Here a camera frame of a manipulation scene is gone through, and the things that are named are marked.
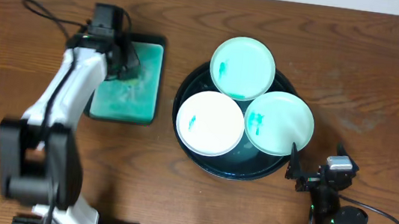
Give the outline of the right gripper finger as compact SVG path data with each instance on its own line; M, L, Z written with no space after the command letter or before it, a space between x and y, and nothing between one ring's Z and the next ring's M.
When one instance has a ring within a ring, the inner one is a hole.
M337 155L338 156L342 156L342 157L349 157L349 160L351 161L352 158L350 157L350 155L347 153L346 149L344 148L344 145L342 142L339 142L336 146L336 151L337 151Z
M301 162L299 160L299 152L296 146L296 143L294 142L292 144L292 150L291 150L291 155L290 155L290 162L288 163L288 167L286 170L285 178L288 180L291 179L297 179L302 176L302 170L301 170Z

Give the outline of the green scouring sponge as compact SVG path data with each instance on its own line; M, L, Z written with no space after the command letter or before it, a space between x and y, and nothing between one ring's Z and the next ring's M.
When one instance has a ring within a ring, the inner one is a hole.
M121 75L118 78L119 82L127 82L128 84L136 84L138 82L138 76Z

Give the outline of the mint plate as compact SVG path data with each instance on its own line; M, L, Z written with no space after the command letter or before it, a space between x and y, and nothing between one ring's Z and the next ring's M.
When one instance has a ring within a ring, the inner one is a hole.
M265 154L287 156L311 140L314 116L299 97L271 91L253 100L246 110L245 132L249 141Z
M210 60L210 77L228 97L250 101L264 94L275 78L275 59L263 43L234 37L217 47Z

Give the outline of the white plate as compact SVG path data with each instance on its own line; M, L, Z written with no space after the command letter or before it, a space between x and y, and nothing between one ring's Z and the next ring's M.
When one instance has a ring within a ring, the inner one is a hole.
M215 157L235 148L245 127L241 108L234 100L220 92L204 91L180 105L176 128L189 150Z

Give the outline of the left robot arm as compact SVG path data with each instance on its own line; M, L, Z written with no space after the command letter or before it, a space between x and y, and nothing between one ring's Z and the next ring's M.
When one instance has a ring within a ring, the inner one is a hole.
M127 31L88 27L66 43L58 72L21 118L0 123L0 192L32 207L39 224L100 224L82 197L75 132L105 80L132 79L139 59Z

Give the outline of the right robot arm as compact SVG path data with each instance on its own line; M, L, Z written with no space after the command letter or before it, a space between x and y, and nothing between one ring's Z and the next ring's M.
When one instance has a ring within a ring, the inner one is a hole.
M302 170L299 152L292 144L290 163L285 177L294 180L297 192L311 195L310 224L367 224L368 215L353 206L343 206L340 191L350 187L359 166L342 145L337 146L335 156L327 157L326 165L318 166L316 172Z

